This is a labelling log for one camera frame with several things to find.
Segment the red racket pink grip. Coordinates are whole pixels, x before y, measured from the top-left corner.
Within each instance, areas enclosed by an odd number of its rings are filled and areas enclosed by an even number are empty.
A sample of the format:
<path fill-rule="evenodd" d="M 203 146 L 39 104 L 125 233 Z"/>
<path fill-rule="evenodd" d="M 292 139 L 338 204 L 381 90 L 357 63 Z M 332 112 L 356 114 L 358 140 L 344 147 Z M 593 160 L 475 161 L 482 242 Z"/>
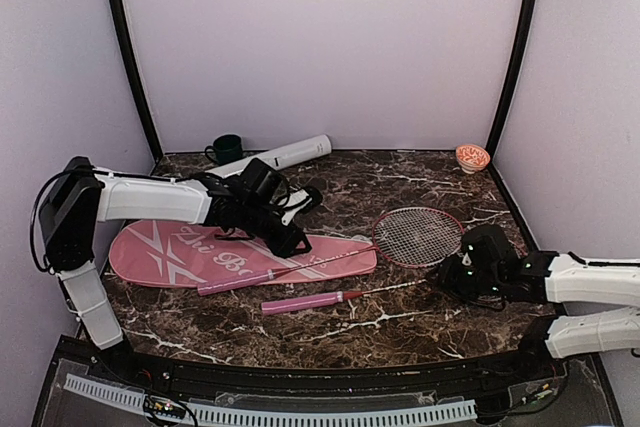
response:
<path fill-rule="evenodd" d="M 251 287 L 299 270 L 376 252 L 405 268 L 432 267 L 458 252 L 464 233 L 462 223 L 451 214 L 428 207 L 400 208 L 383 214 L 373 224 L 372 244 L 295 267 L 270 268 L 238 278 L 226 278 L 197 287 L 201 296 Z"/>
<path fill-rule="evenodd" d="M 519 249 L 509 241 L 479 241 L 476 244 L 463 245 L 463 255 L 465 253 L 469 253 L 473 260 L 473 265 L 469 268 L 473 270 L 473 299 L 464 300 L 450 295 L 463 302 L 475 302 L 485 307 L 491 305 L 493 302 L 497 302 L 498 298 L 504 298 L 505 294 L 501 292 L 498 281 L 506 278 L 504 269 L 509 264 L 519 260 Z M 335 291 L 285 300 L 268 301 L 261 304 L 261 312 L 264 315 L 291 313 L 331 306 L 372 294 L 423 286 L 428 283 L 433 283 L 437 286 L 437 269 L 434 281 L 423 278 L 365 291 Z"/>

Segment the pink racket bag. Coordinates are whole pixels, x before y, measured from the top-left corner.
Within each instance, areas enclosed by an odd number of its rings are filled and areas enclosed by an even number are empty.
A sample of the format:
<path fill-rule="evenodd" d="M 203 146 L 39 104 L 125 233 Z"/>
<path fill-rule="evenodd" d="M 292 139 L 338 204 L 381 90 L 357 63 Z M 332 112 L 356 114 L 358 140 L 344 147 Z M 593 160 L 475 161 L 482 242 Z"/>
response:
<path fill-rule="evenodd" d="M 292 268 L 274 284 L 328 281 L 370 274 L 376 253 L 329 261 L 339 254 L 364 249 L 361 238 L 307 236 L 311 251 L 289 259 L 273 255 L 259 239 L 225 241 L 223 231 L 175 221 L 141 220 L 126 226 L 112 242 L 109 261 L 123 280 L 147 287 L 195 288 L 233 275 L 246 276 L 264 269 Z"/>

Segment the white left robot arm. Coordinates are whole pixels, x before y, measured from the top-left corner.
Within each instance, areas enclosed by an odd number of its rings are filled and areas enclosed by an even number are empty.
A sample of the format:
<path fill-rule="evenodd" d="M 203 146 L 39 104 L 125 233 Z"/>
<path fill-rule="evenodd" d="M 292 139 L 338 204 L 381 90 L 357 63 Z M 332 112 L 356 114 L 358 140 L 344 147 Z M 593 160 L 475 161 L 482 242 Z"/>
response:
<path fill-rule="evenodd" d="M 38 192 L 29 248 L 35 267 L 57 277 L 90 341 L 105 350 L 103 368 L 120 383 L 131 383 L 141 374 L 141 362 L 119 345 L 126 337 L 95 265 L 97 223 L 163 220 L 215 227 L 226 240 L 257 238 L 275 256 L 290 258 L 311 249 L 295 216 L 321 202 L 316 188 L 293 189 L 259 159 L 226 178 L 212 173 L 170 178 L 100 169 L 77 156 Z"/>

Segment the white shuttlecock tube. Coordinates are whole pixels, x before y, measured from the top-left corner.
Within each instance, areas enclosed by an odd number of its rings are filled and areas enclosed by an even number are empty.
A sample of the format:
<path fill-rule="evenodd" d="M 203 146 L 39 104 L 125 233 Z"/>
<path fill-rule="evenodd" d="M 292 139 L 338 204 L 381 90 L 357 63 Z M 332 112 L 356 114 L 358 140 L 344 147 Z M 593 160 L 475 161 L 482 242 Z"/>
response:
<path fill-rule="evenodd" d="M 242 172 L 254 159 L 259 159 L 279 171 L 329 155 L 331 152 L 332 144 L 329 137 L 327 135 L 319 135 L 209 169 L 208 173 L 223 178 L 236 175 Z"/>

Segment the orange patterned tube lid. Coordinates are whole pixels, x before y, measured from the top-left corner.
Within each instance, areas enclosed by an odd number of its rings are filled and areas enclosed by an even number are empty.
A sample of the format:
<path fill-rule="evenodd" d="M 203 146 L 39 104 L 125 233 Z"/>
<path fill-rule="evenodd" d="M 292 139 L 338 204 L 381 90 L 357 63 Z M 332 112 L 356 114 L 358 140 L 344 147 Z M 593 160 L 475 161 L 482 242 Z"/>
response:
<path fill-rule="evenodd" d="M 462 171 L 474 174 L 484 170 L 491 162 L 491 156 L 482 147 L 475 144 L 463 144 L 456 147 L 456 159 Z"/>

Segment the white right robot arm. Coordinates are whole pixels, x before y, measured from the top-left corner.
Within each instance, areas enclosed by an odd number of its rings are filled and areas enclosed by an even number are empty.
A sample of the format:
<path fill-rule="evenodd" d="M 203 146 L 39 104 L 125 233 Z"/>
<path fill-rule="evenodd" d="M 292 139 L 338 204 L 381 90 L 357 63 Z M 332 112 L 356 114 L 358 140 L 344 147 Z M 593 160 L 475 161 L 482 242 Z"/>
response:
<path fill-rule="evenodd" d="M 437 285 L 466 302 L 497 297 L 505 302 L 615 307 L 534 319 L 510 360 L 511 373 L 521 381 L 534 379 L 549 359 L 617 350 L 639 355 L 637 259 L 589 259 L 540 250 L 520 257 L 500 226 L 482 225 L 462 236 L 461 253 L 438 269 Z"/>

